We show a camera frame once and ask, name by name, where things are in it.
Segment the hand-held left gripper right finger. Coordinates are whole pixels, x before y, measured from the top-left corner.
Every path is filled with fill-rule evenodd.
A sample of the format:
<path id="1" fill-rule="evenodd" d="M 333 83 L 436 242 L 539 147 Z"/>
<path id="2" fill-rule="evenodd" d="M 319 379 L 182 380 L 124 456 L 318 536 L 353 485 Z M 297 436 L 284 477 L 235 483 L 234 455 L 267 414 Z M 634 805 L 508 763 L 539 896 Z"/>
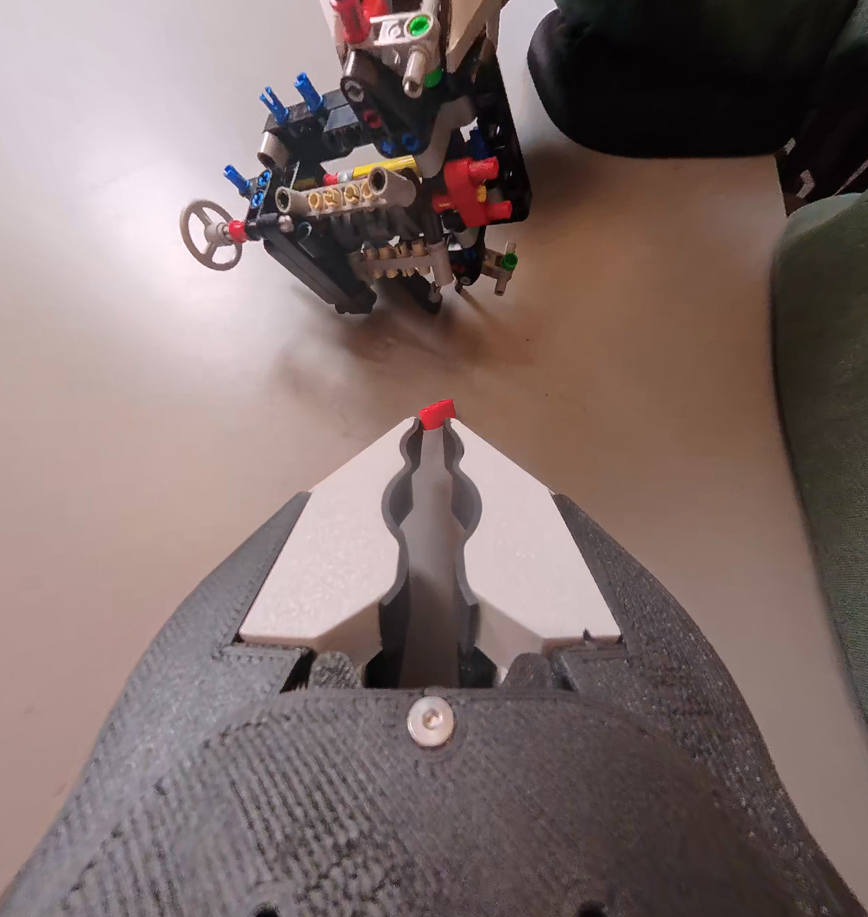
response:
<path id="1" fill-rule="evenodd" d="M 552 491 L 473 430 L 443 424 L 455 560 L 459 649 L 501 670 L 583 639 L 615 644 L 621 630 Z"/>

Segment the lego car chassis assembly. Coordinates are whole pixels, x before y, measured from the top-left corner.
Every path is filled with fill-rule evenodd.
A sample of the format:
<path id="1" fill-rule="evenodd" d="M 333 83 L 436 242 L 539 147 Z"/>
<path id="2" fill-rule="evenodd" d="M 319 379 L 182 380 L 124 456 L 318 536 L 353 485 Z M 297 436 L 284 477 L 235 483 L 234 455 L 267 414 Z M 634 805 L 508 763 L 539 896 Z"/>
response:
<path id="1" fill-rule="evenodd" d="M 241 219 L 208 200 L 180 216 L 186 249 L 230 270 L 245 243 L 340 315 L 368 315 L 383 284 L 439 312 L 449 287 L 481 279 L 503 296 L 516 244 L 489 247 L 493 225 L 527 219 L 531 186 L 497 47 L 481 33 L 454 73 L 445 53 L 449 1 L 333 2 L 339 85 L 319 92 L 302 73 L 301 101 L 270 87 L 257 159 L 225 177 L 246 204 Z"/>

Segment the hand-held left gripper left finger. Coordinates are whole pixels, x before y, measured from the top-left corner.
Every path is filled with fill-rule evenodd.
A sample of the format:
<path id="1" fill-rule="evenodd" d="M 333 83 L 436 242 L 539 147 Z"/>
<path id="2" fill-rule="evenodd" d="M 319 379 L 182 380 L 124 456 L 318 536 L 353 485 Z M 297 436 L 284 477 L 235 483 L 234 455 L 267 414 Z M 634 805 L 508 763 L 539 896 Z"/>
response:
<path id="1" fill-rule="evenodd" d="M 412 476 L 424 431 L 400 422 L 316 484 L 238 636 L 369 663 L 405 644 Z"/>

